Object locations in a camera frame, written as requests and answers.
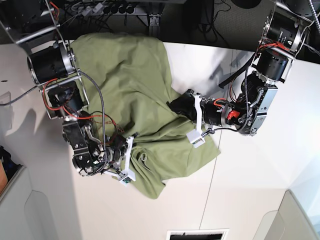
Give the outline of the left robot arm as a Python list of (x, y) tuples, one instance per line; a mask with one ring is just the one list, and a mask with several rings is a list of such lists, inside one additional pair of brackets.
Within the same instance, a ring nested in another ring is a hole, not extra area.
[(195, 124), (187, 134), (193, 140), (219, 130), (255, 135), (267, 117), (269, 107), (284, 83), (302, 47), (307, 45), (311, 26), (320, 25), (317, 0), (277, 0), (267, 16), (258, 47), (249, 60), (219, 84), (233, 87), (244, 75), (240, 93), (228, 98), (206, 98), (192, 89), (167, 105), (171, 111)]

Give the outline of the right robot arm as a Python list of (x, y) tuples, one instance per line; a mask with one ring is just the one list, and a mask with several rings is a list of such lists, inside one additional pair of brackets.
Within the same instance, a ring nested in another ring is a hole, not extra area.
[(60, 32), (59, 9), (48, 0), (3, 0), (0, 24), (27, 55), (27, 66), (50, 119), (62, 119), (62, 135), (72, 147), (72, 163), (84, 177), (108, 174), (132, 181), (133, 138), (99, 138), (95, 114), (86, 112), (89, 98), (70, 42)]

